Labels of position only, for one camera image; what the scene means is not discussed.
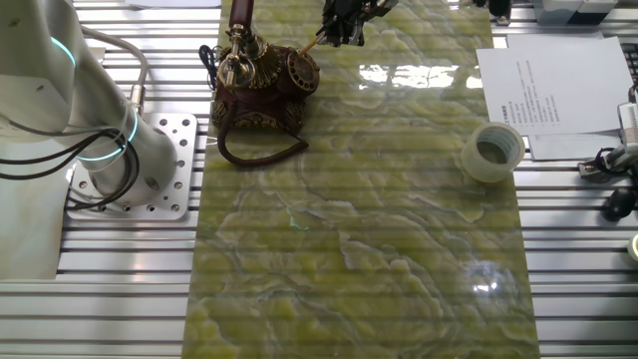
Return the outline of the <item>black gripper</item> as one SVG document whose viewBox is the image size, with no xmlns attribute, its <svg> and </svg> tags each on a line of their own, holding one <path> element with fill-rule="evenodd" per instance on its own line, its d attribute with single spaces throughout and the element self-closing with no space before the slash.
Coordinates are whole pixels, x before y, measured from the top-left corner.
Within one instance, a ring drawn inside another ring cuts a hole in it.
<svg viewBox="0 0 638 359">
<path fill-rule="evenodd" d="M 363 1 L 362 9 L 355 12 L 355 0 L 326 0 L 322 12 L 322 27 L 316 33 L 318 43 L 333 47 L 363 46 L 364 24 L 376 17 L 384 17 L 398 3 L 398 0 Z"/>
</svg>

